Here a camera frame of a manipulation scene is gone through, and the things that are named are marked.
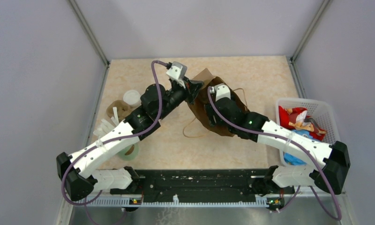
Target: white plastic strip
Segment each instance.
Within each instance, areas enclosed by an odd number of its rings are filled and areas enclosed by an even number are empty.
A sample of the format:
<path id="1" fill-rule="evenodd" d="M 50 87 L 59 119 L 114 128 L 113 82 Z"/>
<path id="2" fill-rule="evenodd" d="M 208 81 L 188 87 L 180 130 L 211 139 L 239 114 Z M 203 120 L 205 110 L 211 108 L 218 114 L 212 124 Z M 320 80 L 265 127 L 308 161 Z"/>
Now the white plastic strip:
<path id="1" fill-rule="evenodd" d="M 119 124 L 119 115 L 117 114 L 117 107 L 113 107 L 113 115 L 114 115 L 114 124 L 116 124 L 116 126 Z"/>
<path id="2" fill-rule="evenodd" d="M 102 129 L 106 132 L 106 133 L 109 133 L 111 132 L 115 126 L 113 126 L 111 123 L 109 123 L 107 120 L 105 119 L 101 119 L 102 123 L 101 123 L 101 127 Z"/>
<path id="3" fill-rule="evenodd" d="M 87 201 L 91 200 L 93 196 L 88 196 Z M 173 202 L 143 202 L 141 205 L 129 204 L 129 197 L 114 197 L 114 196 L 100 196 L 93 203 L 89 204 L 88 207 L 185 207 L 185 208 L 205 208 L 205 207 L 263 207 L 267 208 L 268 200 L 266 197 L 255 196 L 255 202 L 179 202 L 178 198 L 173 198 Z"/>
<path id="4" fill-rule="evenodd" d="M 96 135 L 98 138 L 101 138 L 106 135 L 106 133 L 102 130 L 101 127 L 98 127 L 98 129 L 94 130 L 94 135 Z"/>
<path id="5" fill-rule="evenodd" d="M 105 134 L 108 134 L 111 131 L 111 129 L 109 129 L 104 123 L 101 123 L 99 126 Z"/>

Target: white wall panel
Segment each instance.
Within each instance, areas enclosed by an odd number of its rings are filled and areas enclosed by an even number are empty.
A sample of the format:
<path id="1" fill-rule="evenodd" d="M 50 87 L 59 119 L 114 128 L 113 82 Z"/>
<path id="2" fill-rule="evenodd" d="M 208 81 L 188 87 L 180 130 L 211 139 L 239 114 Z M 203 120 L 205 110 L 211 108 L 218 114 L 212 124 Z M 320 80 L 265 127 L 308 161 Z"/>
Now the white wall panel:
<path id="1" fill-rule="evenodd" d="M 53 224 L 104 65 L 65 0 L 0 1 L 0 225 Z"/>
<path id="2" fill-rule="evenodd" d="M 321 0 L 78 0 L 109 59 L 291 56 Z"/>
<path id="3" fill-rule="evenodd" d="M 334 108 L 346 191 L 359 222 L 375 225 L 375 1 L 333 1 L 297 64 L 308 98 Z"/>

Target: beige tabletop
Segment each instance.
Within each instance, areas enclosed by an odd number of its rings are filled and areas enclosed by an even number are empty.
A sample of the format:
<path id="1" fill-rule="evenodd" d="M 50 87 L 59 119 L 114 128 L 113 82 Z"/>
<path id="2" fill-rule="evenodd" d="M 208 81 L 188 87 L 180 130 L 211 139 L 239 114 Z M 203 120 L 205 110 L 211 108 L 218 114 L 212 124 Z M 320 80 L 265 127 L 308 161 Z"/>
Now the beige tabletop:
<path id="1" fill-rule="evenodd" d="M 153 59 L 112 60 L 100 103 L 96 127 L 107 117 L 106 108 L 123 94 L 135 89 L 143 94 L 154 83 L 150 69 Z M 178 61 L 187 66 L 186 77 L 193 78 L 208 68 L 221 77 L 231 89 L 243 88 L 250 111 L 276 119 L 275 102 L 278 98 L 298 94 L 285 56 L 209 57 L 160 59 Z M 166 68 L 156 65 L 158 80 L 166 89 L 171 87 Z M 243 94 L 236 91 L 244 102 Z M 279 165 L 277 149 L 243 140 L 237 136 L 221 137 L 208 133 L 202 138 L 187 138 L 182 129 L 194 118 L 184 102 L 162 122 L 161 128 L 139 142 L 139 154 L 132 161 L 113 156 L 100 169 L 119 169 L 126 165 L 134 169 L 241 169 L 267 168 Z M 205 134 L 199 121 L 186 129 L 188 135 Z"/>

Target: white plastic basket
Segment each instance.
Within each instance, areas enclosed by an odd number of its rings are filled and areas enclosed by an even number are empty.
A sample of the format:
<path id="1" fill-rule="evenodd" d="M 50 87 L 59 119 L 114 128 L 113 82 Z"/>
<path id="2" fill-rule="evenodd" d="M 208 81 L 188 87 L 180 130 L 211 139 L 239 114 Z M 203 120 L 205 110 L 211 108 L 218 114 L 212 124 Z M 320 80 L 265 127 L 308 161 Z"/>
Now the white plastic basket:
<path id="1" fill-rule="evenodd" d="M 327 131 L 327 134 L 322 142 L 334 144 L 335 141 L 340 141 L 337 124 L 332 113 L 332 108 L 329 104 L 322 101 L 305 98 L 279 98 L 276 101 L 276 122 L 280 125 L 280 116 L 278 112 L 279 106 L 283 107 L 284 109 L 295 107 L 307 108 L 307 114 L 313 117 L 313 119 L 315 119 L 322 129 Z M 283 165 L 291 166 L 284 161 L 283 150 L 280 150 L 280 160 Z"/>

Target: purple cable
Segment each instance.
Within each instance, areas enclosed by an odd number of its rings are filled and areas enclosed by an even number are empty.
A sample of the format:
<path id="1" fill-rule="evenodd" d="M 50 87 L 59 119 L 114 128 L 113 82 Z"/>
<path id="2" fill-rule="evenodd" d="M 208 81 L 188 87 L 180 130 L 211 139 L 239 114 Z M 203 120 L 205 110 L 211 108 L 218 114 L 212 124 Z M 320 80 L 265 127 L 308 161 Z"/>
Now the purple cable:
<path id="1" fill-rule="evenodd" d="M 107 144 L 107 143 L 110 143 L 110 142 L 114 142 L 114 141 L 120 141 L 121 139 L 124 139 L 124 138 L 131 138 L 131 137 L 137 137 L 137 136 L 140 136 L 140 135 L 143 135 L 147 132 L 149 132 L 151 129 L 153 129 L 153 127 L 158 123 L 158 120 L 160 119 L 160 116 L 161 116 L 161 110 L 163 108 L 163 101 L 162 101 L 162 98 L 161 98 L 161 91 L 160 91 L 160 85 L 158 83 L 158 79 L 157 79 L 157 75 L 156 75 L 156 71 L 154 69 L 154 64 L 160 64 L 162 66 L 167 66 L 167 63 L 165 62 L 162 62 L 162 61 L 159 61 L 159 60 L 155 60 L 155 61 L 152 61 L 151 62 L 151 70 L 153 72 L 153 77 L 154 77 L 154 81 L 156 83 L 156 88 L 157 88 L 157 95 L 158 95 L 158 99 L 159 99 L 159 102 L 158 102 L 158 113 L 157 113 L 157 116 L 156 118 L 154 119 L 153 121 L 153 124 L 150 125 L 150 127 L 148 127 L 146 130 L 142 131 L 142 132 L 139 132 L 139 133 L 136 133 L 136 134 L 132 134 L 132 135 L 126 135 L 126 136 L 120 136 L 120 137 L 115 137 L 115 138 L 112 138 L 112 139 L 109 139 L 109 140 L 106 140 L 103 142 L 103 144 Z M 92 146 L 91 148 L 89 148 L 88 150 L 86 150 L 83 154 L 79 155 L 71 164 L 70 166 L 66 169 L 63 177 L 62 177 L 62 183 L 61 183 L 61 193 L 62 193 L 62 196 L 63 198 L 66 200 L 66 202 L 68 202 L 69 204 L 71 205 L 75 205 L 75 206 L 86 206 L 90 203 L 92 203 L 93 201 L 95 201 L 99 196 L 100 194 L 102 193 L 102 191 L 100 191 L 98 193 L 97 196 L 95 196 L 92 200 L 90 201 L 84 201 L 84 203 L 75 203 L 73 201 L 71 201 L 68 196 L 66 195 L 66 191 L 65 191 L 65 185 L 66 185 L 66 175 L 70 172 L 70 170 L 73 168 L 73 166 L 81 159 L 84 157 L 84 155 L 87 155 L 88 153 L 90 153 L 91 151 L 93 151 L 94 149 L 96 149 L 97 146 Z"/>
<path id="2" fill-rule="evenodd" d="M 280 139 L 283 139 L 283 140 L 288 140 L 288 138 L 286 137 L 283 137 L 283 136 L 280 136 L 280 135 L 275 135 L 275 134 L 270 134 L 270 133 L 264 133 L 264 132 L 259 132 L 259 131 L 254 131 L 254 130 L 249 130 L 249 129 L 245 129 L 243 127 L 239 127 L 237 126 L 236 124 L 233 124 L 232 122 L 228 121 L 219 111 L 218 109 L 215 107 L 215 104 L 211 98 L 211 93 L 210 93 L 210 89 L 211 87 L 208 87 L 207 89 L 207 95 L 208 95 L 208 99 L 210 101 L 210 104 L 212 106 L 212 108 L 214 109 L 214 111 L 217 113 L 217 115 L 223 119 L 223 121 L 225 121 L 227 124 L 229 124 L 230 126 L 236 128 L 236 129 L 239 129 L 241 131 L 244 131 L 244 132 L 248 132 L 248 133 L 251 133 L 251 134 L 255 134 L 255 135 L 266 135 L 266 136 L 270 136 L 270 137 L 275 137 L 275 138 L 280 138 Z M 294 144 L 295 146 L 297 146 L 298 148 L 300 148 L 303 152 L 305 152 L 307 154 L 307 156 L 309 157 L 309 159 L 313 162 L 313 164 L 315 164 L 315 167 L 317 169 L 317 171 L 320 173 L 321 177 L 323 178 L 324 180 L 324 183 L 325 185 L 327 186 L 330 194 L 331 194 L 331 197 L 332 197 L 332 200 L 334 201 L 334 204 L 335 204 L 335 207 L 337 208 L 337 215 L 338 217 L 334 217 L 334 216 L 331 216 L 330 213 L 328 211 L 326 211 L 327 214 L 329 214 L 333 219 L 335 220 L 341 220 L 342 219 L 342 212 L 341 212 L 341 208 L 339 207 L 339 204 L 338 204 L 338 199 L 337 197 L 335 196 L 335 193 L 334 191 L 332 190 L 331 188 L 331 184 L 328 182 L 327 178 L 325 177 L 325 174 L 324 172 L 322 171 L 322 169 L 320 168 L 320 165 L 316 162 L 315 158 L 313 158 L 313 156 L 309 153 L 308 150 L 306 150 L 302 145 L 298 144 L 297 142 L 291 140 L 291 143 Z M 319 198 L 317 198 L 317 200 L 319 201 L 321 207 L 323 209 L 325 209 L 325 206 L 324 204 L 320 201 Z"/>
<path id="3" fill-rule="evenodd" d="M 339 219 L 339 217 L 335 217 L 335 216 L 333 216 L 331 213 L 330 213 L 330 211 L 328 211 L 326 208 L 325 208 L 325 205 L 322 203 L 322 201 L 320 200 L 320 198 L 319 198 L 319 196 L 317 195 L 317 193 L 316 193 L 316 191 L 313 189 L 313 187 L 312 186 L 309 186 L 310 187 L 310 189 L 312 189 L 312 191 L 313 191 L 313 194 L 315 195 L 315 197 L 316 197 L 316 199 L 317 199 L 317 201 L 320 203 L 320 206 L 323 208 L 323 210 L 331 217 L 331 218 L 333 218 L 334 220 L 341 220 L 341 219 Z"/>
<path id="4" fill-rule="evenodd" d="M 282 212 L 285 208 L 287 208 L 287 206 L 294 200 L 294 198 L 297 196 L 298 192 L 299 192 L 299 189 L 300 189 L 300 185 L 297 187 L 297 190 L 295 191 L 294 195 L 288 200 L 287 204 L 285 204 L 285 206 L 281 209 L 279 209 L 278 211 L 277 210 L 274 210 L 272 212 Z"/>
<path id="5" fill-rule="evenodd" d="M 93 223 L 93 224 L 95 224 L 95 225 L 100 225 L 100 224 L 97 224 L 95 221 L 94 221 L 94 219 L 92 219 L 92 217 L 91 217 L 91 215 L 89 214 L 89 212 L 88 212 L 88 207 L 87 207 L 87 205 L 84 205 L 84 208 L 85 208 L 85 214 L 87 214 L 87 217 L 88 217 L 88 219 Z M 121 216 L 121 218 L 116 222 L 116 223 L 114 223 L 114 224 L 112 224 L 112 225 L 118 225 L 118 224 L 121 224 L 123 221 L 124 221 L 124 219 L 127 217 L 127 212 L 125 211 L 125 212 L 123 212 L 123 215 Z"/>

